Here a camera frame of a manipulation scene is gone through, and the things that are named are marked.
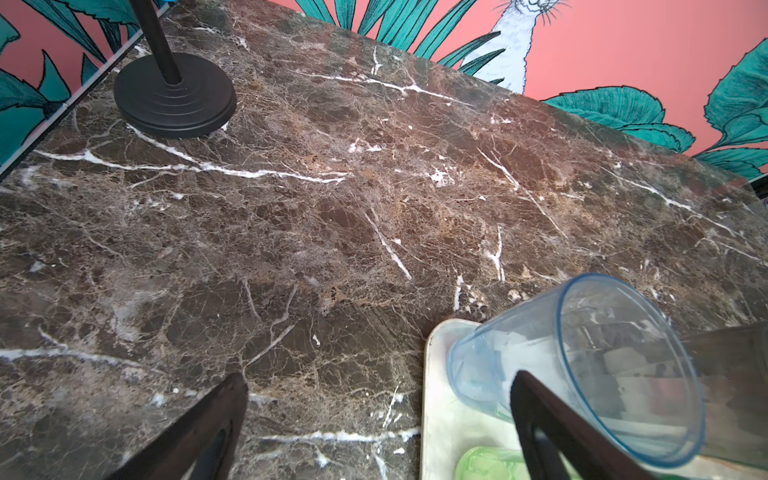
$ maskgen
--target black lamp base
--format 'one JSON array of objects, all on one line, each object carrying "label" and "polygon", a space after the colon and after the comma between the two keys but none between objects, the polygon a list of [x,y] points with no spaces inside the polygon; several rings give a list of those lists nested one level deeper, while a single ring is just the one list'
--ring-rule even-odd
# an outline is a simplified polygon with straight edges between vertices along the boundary
[{"label": "black lamp base", "polygon": [[137,58],[114,82],[115,103],[129,124],[158,137],[192,138],[214,132],[235,113],[232,81],[205,58],[172,55],[180,84],[165,83],[153,55]]}]

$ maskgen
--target green object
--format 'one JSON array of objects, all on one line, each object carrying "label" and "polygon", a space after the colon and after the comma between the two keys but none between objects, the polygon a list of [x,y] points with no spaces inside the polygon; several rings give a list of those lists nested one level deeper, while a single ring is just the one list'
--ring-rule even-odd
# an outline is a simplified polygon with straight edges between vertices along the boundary
[{"label": "green object", "polygon": [[670,124],[625,125],[619,127],[619,130],[652,144],[674,150],[678,154],[688,150],[696,140],[689,131]]},{"label": "green object", "polygon": [[455,49],[451,53],[447,54],[445,57],[441,58],[438,63],[440,65],[445,65],[446,67],[453,67],[460,61],[464,60],[464,57],[472,53],[476,48],[480,47],[481,45],[484,45],[488,40],[491,38],[496,38],[502,33],[500,31],[492,31],[491,33],[486,33],[485,35],[481,35],[477,37],[475,40],[471,40],[461,47]]},{"label": "green object", "polygon": [[43,120],[45,116],[41,108],[10,107],[0,111],[0,164],[24,144]]},{"label": "green object", "polygon": [[48,100],[35,87],[0,70],[0,110],[10,107],[43,108]]},{"label": "green object", "polygon": [[296,3],[299,4],[302,12],[310,17],[328,22],[331,25],[336,24],[333,21],[333,17],[331,17],[331,12],[328,12],[328,7],[326,7],[326,3],[323,0],[296,0]]},{"label": "green object", "polygon": [[[704,107],[704,116],[717,130],[725,133],[726,124],[756,108],[768,106],[768,39],[730,69],[712,90]],[[724,138],[719,145],[728,145]]]},{"label": "green object", "polygon": [[755,108],[726,123],[723,138],[716,147],[756,144],[765,140],[768,140],[768,107]]},{"label": "green object", "polygon": [[435,5],[437,0],[398,0],[384,14],[376,40],[408,51]]},{"label": "green object", "polygon": [[658,98],[634,87],[599,87],[548,98],[544,103],[606,127],[658,124],[664,107]]},{"label": "green object", "polygon": [[85,82],[90,80],[91,77],[98,73],[98,67],[94,65],[90,58],[84,53],[83,64],[80,68],[80,82],[85,85]]},{"label": "green object", "polygon": [[[567,462],[571,478],[581,480]],[[522,452],[492,447],[474,447],[458,461],[453,480],[530,480]]]},{"label": "green object", "polygon": [[40,15],[47,18],[49,22],[56,25],[65,35],[76,41],[88,53],[93,55],[99,61],[107,61],[104,54],[101,53],[93,38],[83,29],[79,20],[74,16],[74,12],[69,7],[55,0],[22,0],[24,3],[34,8]]},{"label": "green object", "polygon": [[112,53],[117,53],[123,46],[123,41],[120,35],[120,24],[108,20],[99,20],[98,24],[101,26],[101,31],[104,32],[104,37],[107,39],[107,43],[109,44]]},{"label": "green object", "polygon": [[466,73],[467,75],[474,75],[478,70],[485,67],[485,64],[498,57],[504,50],[506,50],[506,48],[500,48],[498,50],[490,51],[485,55],[481,55],[466,65],[462,65],[458,71]]},{"label": "green object", "polygon": [[768,148],[726,148],[698,154],[696,159],[742,177],[757,178],[763,174],[760,167],[768,164]]},{"label": "green object", "polygon": [[85,13],[97,20],[122,25],[138,25],[131,3],[125,0],[59,0],[66,4],[73,12]]},{"label": "green object", "polygon": [[414,52],[415,55],[422,58],[432,58],[435,51],[442,45],[453,29],[456,28],[458,22],[476,1],[461,0],[456,5],[453,5],[453,8],[448,10],[448,13],[440,19],[440,22],[437,22],[437,25],[424,37],[424,40],[422,40],[416,52]]},{"label": "green object", "polygon": [[0,15],[0,53],[2,53],[2,49],[5,48],[7,44],[20,39],[20,37],[18,30],[8,23],[8,20],[6,20],[5,17]]},{"label": "green object", "polygon": [[366,8],[366,13],[362,16],[360,27],[357,29],[357,33],[361,35],[367,35],[371,28],[384,16],[384,13],[389,10],[392,3],[395,0],[371,0]]},{"label": "green object", "polygon": [[43,50],[43,80],[40,83],[39,91],[48,101],[65,102],[69,100],[71,92],[69,87],[61,78],[58,68],[54,65],[51,57]]},{"label": "green object", "polygon": [[357,0],[336,0],[336,18],[339,19],[339,27],[352,30],[356,3]]}]

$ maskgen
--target black metal pole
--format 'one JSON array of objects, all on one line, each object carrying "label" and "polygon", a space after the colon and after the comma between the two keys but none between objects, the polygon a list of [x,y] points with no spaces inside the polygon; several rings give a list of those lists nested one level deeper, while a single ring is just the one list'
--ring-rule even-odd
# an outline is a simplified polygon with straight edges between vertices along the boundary
[{"label": "black metal pole", "polygon": [[136,14],[141,30],[144,31],[144,37],[147,39],[165,83],[169,85],[180,84],[181,73],[170,51],[168,41],[165,39],[163,29],[160,27],[160,20],[154,12],[152,0],[131,0],[131,7]]}]

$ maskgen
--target wall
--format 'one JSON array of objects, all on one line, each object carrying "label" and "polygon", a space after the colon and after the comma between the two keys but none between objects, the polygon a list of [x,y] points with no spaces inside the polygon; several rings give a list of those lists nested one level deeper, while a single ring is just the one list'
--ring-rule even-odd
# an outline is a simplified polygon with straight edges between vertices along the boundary
[{"label": "wall", "polygon": [[0,0],[0,175],[139,35],[128,0]]},{"label": "wall", "polygon": [[768,174],[765,0],[274,1],[750,180]]}]

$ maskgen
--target white tray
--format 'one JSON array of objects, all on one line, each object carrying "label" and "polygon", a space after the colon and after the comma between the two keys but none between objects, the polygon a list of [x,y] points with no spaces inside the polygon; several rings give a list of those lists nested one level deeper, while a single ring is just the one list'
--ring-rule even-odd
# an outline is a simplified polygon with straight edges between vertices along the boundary
[{"label": "white tray", "polygon": [[[465,406],[448,383],[445,370],[448,351],[456,340],[478,325],[480,323],[468,320],[448,319],[437,325],[427,339],[422,407],[422,480],[452,480],[459,459],[473,447],[521,451],[513,424]],[[768,478],[768,472],[708,457],[696,457],[688,465],[674,470],[658,471],[711,480]]]}]

